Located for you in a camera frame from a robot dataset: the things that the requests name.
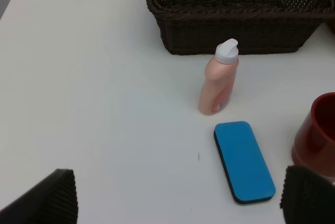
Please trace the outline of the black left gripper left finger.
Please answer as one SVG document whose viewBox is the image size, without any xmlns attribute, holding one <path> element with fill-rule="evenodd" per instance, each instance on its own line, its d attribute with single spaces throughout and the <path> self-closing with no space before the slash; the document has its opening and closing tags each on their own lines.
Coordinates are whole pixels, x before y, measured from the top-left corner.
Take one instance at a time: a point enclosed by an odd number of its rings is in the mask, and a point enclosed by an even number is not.
<svg viewBox="0 0 335 224">
<path fill-rule="evenodd" d="M 1 209 L 1 223 L 77 223 L 78 214 L 74 171 L 56 169 Z"/>
</svg>

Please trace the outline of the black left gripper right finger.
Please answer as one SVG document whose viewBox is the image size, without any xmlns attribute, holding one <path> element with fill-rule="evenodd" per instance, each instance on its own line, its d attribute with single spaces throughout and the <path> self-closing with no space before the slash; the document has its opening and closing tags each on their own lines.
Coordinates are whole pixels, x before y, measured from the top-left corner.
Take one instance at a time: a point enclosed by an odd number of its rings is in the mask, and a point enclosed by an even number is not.
<svg viewBox="0 0 335 224">
<path fill-rule="evenodd" d="M 334 185 L 303 166 L 288 166 L 280 208 L 285 223 L 334 223 Z"/>
</svg>

